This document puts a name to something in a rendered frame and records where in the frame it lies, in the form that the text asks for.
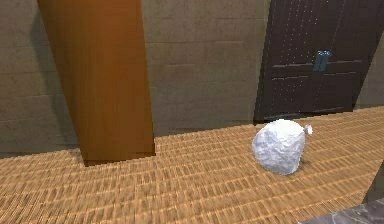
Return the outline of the white tied garbage bag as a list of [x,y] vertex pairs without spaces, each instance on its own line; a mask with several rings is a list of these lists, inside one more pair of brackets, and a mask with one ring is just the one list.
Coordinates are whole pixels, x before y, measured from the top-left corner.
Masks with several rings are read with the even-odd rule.
[[302,127],[295,121],[278,119],[257,132],[252,141],[252,151],[264,169],[290,175],[298,169],[306,136],[312,133],[310,124]]

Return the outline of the brown wooden door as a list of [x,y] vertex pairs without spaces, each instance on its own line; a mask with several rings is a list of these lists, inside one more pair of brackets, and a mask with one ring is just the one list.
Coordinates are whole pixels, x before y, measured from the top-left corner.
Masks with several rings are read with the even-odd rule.
[[155,154],[141,0],[37,0],[87,166]]

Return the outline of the dark brown cabinet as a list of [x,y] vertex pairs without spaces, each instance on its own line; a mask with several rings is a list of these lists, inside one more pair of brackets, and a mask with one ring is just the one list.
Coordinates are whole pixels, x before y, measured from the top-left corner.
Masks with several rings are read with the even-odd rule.
[[253,122],[355,109],[383,33],[384,0],[271,0]]

